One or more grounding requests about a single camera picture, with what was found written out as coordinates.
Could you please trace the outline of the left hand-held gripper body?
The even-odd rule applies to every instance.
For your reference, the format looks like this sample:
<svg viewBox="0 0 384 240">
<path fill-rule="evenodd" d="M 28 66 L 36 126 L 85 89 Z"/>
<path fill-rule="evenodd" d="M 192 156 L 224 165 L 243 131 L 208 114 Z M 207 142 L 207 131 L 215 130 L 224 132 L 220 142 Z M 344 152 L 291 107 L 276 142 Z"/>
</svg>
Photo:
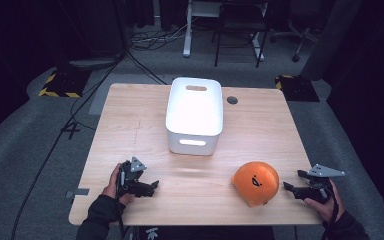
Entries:
<svg viewBox="0 0 384 240">
<path fill-rule="evenodd" d="M 147 185 L 139 181 L 146 166 L 135 156 L 126 160 L 119 167 L 117 177 L 117 196 L 122 197 L 126 193 L 142 197 L 147 195 Z"/>
</svg>

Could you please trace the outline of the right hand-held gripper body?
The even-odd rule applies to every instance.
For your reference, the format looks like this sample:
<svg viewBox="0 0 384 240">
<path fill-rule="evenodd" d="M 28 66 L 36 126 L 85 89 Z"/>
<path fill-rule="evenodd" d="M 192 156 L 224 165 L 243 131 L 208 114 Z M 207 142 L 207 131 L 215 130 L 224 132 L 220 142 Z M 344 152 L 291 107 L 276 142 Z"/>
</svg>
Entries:
<svg viewBox="0 0 384 240">
<path fill-rule="evenodd" d="M 309 177 L 307 187 L 298 187 L 300 197 L 296 199 L 313 199 L 319 203 L 326 203 L 333 196 L 333 187 L 330 183 L 331 177 L 343 177 L 344 171 L 332 169 L 320 164 L 316 164 L 308 172 Z"/>
</svg>

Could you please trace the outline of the orange plush toy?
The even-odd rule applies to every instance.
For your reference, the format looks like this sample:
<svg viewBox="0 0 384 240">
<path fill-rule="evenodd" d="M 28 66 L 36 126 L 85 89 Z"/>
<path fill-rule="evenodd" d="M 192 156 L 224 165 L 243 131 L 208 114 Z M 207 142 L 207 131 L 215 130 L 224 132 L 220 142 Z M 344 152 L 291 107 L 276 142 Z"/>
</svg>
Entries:
<svg viewBox="0 0 384 240">
<path fill-rule="evenodd" d="M 243 164 L 232 176 L 231 183 L 249 207 L 267 204 L 279 190 L 277 171 L 261 161 Z"/>
</svg>

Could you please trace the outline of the white plastic basket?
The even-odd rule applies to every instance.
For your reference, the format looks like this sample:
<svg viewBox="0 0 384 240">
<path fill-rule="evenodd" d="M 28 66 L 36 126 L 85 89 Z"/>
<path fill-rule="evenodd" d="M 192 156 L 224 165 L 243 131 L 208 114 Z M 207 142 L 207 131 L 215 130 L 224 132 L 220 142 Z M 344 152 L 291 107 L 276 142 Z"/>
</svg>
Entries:
<svg viewBox="0 0 384 240">
<path fill-rule="evenodd" d="M 223 130 L 223 94 L 212 79 L 173 80 L 166 111 L 168 147 L 173 153 L 211 155 Z"/>
</svg>

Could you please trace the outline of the person's left hand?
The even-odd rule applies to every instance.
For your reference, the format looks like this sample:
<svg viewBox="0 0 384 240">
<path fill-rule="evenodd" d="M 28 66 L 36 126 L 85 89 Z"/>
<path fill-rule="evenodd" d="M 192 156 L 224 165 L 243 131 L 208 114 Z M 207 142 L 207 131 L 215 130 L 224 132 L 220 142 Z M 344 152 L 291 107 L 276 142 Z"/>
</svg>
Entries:
<svg viewBox="0 0 384 240">
<path fill-rule="evenodd" d="M 119 174 L 120 165 L 117 164 L 112 171 L 109 179 L 108 185 L 103 189 L 102 194 L 114 199 L 117 199 L 121 204 L 127 206 L 128 204 L 134 201 L 134 196 L 132 194 L 124 194 L 121 197 L 117 196 L 117 178 Z"/>
</svg>

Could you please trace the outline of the person's right hand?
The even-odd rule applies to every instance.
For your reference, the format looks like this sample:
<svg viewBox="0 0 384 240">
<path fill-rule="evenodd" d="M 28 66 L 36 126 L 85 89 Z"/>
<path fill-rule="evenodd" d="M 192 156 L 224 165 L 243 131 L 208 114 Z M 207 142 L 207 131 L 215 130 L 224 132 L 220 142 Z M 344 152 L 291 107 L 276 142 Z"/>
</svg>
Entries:
<svg viewBox="0 0 384 240">
<path fill-rule="evenodd" d="M 321 204 L 313 199 L 306 198 L 304 202 L 312 209 L 314 209 L 322 218 L 323 221 L 331 223 L 333 216 L 336 216 L 335 221 L 338 221 L 345 212 L 343 201 L 339 195 L 337 187 L 334 182 L 331 182 L 335 199 L 331 198 L 325 204 Z"/>
</svg>

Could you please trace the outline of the grey tape strip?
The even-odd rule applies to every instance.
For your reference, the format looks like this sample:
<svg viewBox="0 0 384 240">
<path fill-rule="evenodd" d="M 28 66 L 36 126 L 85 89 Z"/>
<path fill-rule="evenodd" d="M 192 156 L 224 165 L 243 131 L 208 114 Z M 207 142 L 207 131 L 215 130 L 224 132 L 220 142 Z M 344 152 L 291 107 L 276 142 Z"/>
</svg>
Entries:
<svg viewBox="0 0 384 240">
<path fill-rule="evenodd" d="M 65 194 L 65 198 L 74 199 L 77 195 L 87 196 L 88 193 L 89 193 L 89 189 L 77 188 L 77 189 L 72 190 L 72 191 L 67 191 Z"/>
</svg>

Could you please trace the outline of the person's dark clothing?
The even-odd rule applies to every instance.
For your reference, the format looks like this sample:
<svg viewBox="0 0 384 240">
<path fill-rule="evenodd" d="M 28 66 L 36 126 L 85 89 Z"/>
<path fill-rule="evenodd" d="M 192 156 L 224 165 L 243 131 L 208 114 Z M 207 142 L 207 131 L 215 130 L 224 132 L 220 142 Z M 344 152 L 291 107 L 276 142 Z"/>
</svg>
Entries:
<svg viewBox="0 0 384 240">
<path fill-rule="evenodd" d="M 140 226 L 137 240 L 275 240 L 270 226 Z"/>
</svg>

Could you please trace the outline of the grey flat stand base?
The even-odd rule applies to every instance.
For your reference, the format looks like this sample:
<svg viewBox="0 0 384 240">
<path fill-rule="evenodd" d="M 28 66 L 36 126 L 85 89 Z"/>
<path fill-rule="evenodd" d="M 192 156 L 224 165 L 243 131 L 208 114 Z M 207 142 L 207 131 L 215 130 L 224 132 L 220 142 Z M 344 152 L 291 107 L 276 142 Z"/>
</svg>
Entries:
<svg viewBox="0 0 384 240">
<path fill-rule="evenodd" d="M 112 58 L 93 58 L 93 59 L 83 59 L 70 61 L 70 64 L 79 69 L 85 71 L 95 71 L 108 68 L 114 65 L 116 61 Z"/>
</svg>

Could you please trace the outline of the grey curtain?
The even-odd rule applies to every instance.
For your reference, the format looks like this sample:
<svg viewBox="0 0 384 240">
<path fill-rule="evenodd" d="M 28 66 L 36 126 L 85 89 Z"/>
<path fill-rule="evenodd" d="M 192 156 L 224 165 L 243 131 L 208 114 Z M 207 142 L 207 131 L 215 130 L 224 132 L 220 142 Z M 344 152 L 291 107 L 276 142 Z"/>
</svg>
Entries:
<svg viewBox="0 0 384 240">
<path fill-rule="evenodd" d="M 361 4 L 362 0 L 335 0 L 325 28 L 300 73 L 304 80 L 323 78 Z"/>
</svg>

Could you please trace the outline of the office chair with casters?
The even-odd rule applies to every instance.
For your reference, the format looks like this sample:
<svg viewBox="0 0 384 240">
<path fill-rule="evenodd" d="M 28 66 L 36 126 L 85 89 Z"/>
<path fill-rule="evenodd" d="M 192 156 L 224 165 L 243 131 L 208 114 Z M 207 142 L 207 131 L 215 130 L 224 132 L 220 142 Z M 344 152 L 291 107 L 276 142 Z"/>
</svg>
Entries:
<svg viewBox="0 0 384 240">
<path fill-rule="evenodd" d="M 293 62 L 300 60 L 300 52 L 306 40 L 315 43 L 317 38 L 311 34 L 321 10 L 318 0 L 288 0 L 287 26 L 289 32 L 276 32 L 270 42 L 274 43 L 281 37 L 298 37 L 299 43 L 292 56 Z"/>
</svg>

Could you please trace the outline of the black chair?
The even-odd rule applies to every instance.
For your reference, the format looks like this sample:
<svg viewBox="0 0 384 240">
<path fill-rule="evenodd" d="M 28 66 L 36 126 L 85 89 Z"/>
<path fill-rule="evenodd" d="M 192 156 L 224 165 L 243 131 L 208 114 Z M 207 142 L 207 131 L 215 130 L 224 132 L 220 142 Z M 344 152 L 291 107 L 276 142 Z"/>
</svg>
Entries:
<svg viewBox="0 0 384 240">
<path fill-rule="evenodd" d="M 223 45 L 223 34 L 246 35 L 256 57 L 256 67 L 263 58 L 263 49 L 269 32 L 267 10 L 272 0 L 223 0 L 219 7 L 217 25 L 212 40 L 217 40 L 214 66 L 218 66 L 221 48 L 240 48 Z"/>
</svg>

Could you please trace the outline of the yellow-black striped base plate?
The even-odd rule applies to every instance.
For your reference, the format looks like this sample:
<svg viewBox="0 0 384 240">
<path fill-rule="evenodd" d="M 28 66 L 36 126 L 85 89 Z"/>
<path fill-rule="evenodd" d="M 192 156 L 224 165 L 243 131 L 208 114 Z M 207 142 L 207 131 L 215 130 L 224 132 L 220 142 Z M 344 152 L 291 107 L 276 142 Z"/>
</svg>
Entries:
<svg viewBox="0 0 384 240">
<path fill-rule="evenodd" d="M 81 98 L 90 75 L 90 71 L 54 70 L 40 90 L 39 96 Z"/>
<path fill-rule="evenodd" d="M 319 102 L 312 83 L 300 76 L 279 75 L 275 78 L 275 86 L 287 101 Z"/>
</svg>

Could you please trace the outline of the white desk frame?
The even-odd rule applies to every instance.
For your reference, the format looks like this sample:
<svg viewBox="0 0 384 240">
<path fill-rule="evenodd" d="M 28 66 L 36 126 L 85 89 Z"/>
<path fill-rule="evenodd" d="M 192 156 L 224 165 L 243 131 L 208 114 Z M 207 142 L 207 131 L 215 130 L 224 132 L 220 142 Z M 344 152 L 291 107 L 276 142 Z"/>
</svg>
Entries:
<svg viewBox="0 0 384 240">
<path fill-rule="evenodd" d="M 197 17 L 218 17 L 220 5 L 221 3 L 216 0 L 188 0 L 186 10 L 186 34 L 182 53 L 184 58 L 191 56 L 192 21 Z"/>
</svg>

